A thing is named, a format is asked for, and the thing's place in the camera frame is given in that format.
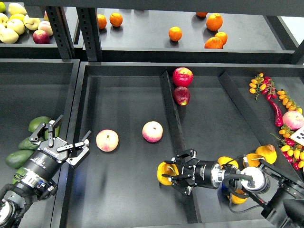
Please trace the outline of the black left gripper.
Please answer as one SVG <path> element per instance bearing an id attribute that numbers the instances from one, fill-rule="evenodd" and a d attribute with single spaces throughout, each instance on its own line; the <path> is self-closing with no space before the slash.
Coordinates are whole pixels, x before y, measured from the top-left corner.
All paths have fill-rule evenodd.
<path id="1" fill-rule="evenodd" d="M 28 126 L 31 133 L 29 141 L 39 145 L 39 148 L 23 164 L 23 167 L 47 182 L 52 180 L 64 162 L 75 169 L 90 153 L 89 138 L 92 132 L 89 130 L 79 142 L 67 144 L 58 137 L 62 121 L 62 114 L 55 120 L 47 116 L 39 116 L 31 120 Z"/>

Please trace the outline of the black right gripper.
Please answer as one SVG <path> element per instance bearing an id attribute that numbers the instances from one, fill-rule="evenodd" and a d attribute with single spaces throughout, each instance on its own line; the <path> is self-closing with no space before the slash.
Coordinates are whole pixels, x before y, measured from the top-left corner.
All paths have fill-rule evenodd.
<path id="1" fill-rule="evenodd" d="M 183 195 L 190 195 L 194 187 L 217 189 L 220 185 L 220 164 L 216 161 L 197 159 L 197 152 L 194 149 L 182 151 L 170 161 L 164 162 L 183 167 L 181 175 L 161 175 L 161 184 L 171 186 Z"/>

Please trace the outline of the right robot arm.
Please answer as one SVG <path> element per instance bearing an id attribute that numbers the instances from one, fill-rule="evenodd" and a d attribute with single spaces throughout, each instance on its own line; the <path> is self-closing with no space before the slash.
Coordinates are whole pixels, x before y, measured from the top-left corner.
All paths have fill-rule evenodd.
<path id="1" fill-rule="evenodd" d="M 251 167 L 245 155 L 244 169 L 240 170 L 230 159 L 226 162 L 204 161 L 188 149 L 163 161 L 157 168 L 160 184 L 172 186 L 183 195 L 190 195 L 195 187 L 217 189 L 225 187 L 230 199 L 251 198 L 263 208 L 262 216 L 277 228 L 304 226 L 304 184 L 288 173 L 269 164 L 265 158 Z"/>

